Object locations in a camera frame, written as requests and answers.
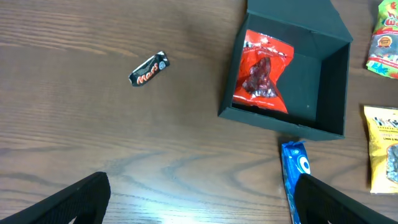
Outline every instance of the oreo package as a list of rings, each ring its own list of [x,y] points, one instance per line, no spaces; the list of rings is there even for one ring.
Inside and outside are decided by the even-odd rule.
[[[304,148],[304,142],[289,142],[282,144],[282,171],[285,190],[289,203],[293,224],[301,224],[299,214],[294,203],[294,191],[301,174],[311,174],[310,162]]]

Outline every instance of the open box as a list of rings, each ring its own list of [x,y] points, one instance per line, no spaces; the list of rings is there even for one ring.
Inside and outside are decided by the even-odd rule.
[[[294,47],[294,58],[277,82],[288,114],[233,102],[248,29]],[[219,116],[316,141],[344,138],[352,41],[329,0],[248,0]]]

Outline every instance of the candy bar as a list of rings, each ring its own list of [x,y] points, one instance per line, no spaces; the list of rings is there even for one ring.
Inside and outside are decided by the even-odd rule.
[[[159,52],[132,71],[129,75],[130,82],[133,86],[145,85],[161,70],[168,66],[170,66],[170,62],[166,54],[164,52]]]

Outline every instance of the red snack bag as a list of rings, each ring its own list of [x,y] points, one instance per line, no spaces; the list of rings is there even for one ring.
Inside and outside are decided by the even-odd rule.
[[[234,102],[287,113],[276,83],[293,54],[292,46],[247,30]]]

